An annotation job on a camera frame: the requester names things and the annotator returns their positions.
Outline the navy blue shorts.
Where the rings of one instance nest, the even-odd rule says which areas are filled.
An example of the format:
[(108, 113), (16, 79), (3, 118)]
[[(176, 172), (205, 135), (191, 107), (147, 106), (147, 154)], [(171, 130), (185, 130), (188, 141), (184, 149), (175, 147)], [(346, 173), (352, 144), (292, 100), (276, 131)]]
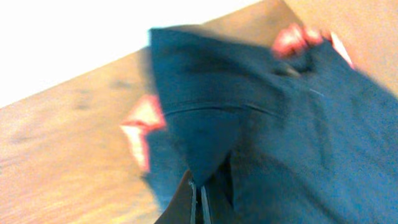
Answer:
[(201, 188), (229, 156), (236, 223), (396, 223), (397, 98), (329, 42), (298, 56), (152, 29), (157, 173)]

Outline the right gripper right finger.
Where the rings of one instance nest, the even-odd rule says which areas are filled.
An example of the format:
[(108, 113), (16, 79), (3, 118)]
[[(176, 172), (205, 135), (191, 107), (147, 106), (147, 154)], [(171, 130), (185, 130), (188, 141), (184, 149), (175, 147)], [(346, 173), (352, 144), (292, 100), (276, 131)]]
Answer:
[(201, 188), (201, 202), (205, 224), (236, 223), (229, 156)]

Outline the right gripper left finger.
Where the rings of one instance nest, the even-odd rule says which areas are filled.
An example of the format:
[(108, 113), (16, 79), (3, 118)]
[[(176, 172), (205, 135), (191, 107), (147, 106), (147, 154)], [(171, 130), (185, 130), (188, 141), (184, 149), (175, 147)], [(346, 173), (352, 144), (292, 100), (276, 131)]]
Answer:
[(197, 187), (191, 172), (184, 173), (178, 189), (167, 209), (155, 224), (195, 224), (197, 206)]

